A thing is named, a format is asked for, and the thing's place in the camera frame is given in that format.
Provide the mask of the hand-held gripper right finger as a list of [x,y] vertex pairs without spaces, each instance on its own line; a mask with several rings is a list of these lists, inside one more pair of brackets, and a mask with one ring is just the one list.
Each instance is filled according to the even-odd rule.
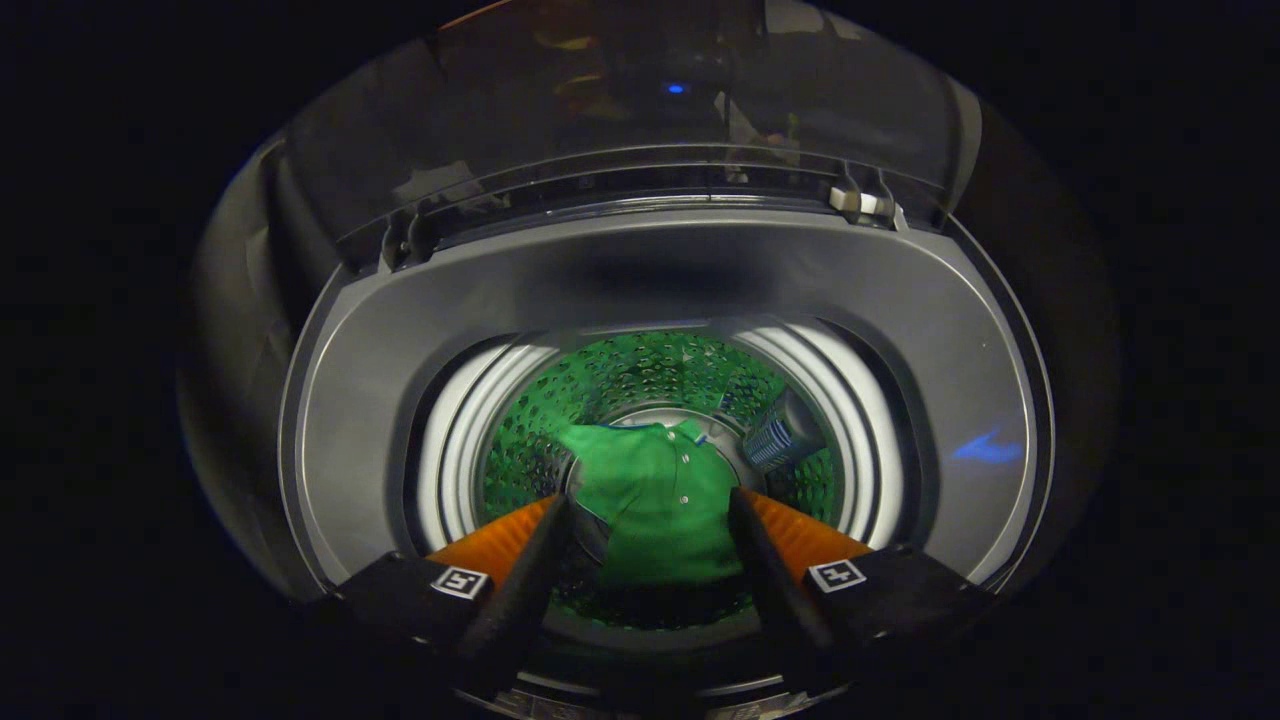
[[873,550],[755,491],[732,489],[727,524],[791,691],[923,667],[998,602],[922,550]]

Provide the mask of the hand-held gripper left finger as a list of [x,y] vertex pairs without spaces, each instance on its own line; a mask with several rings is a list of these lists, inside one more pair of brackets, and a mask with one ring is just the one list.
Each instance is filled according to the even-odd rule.
[[490,700],[541,632],[570,534],[568,498],[540,498],[426,556],[383,555],[329,592],[328,618],[431,685]]

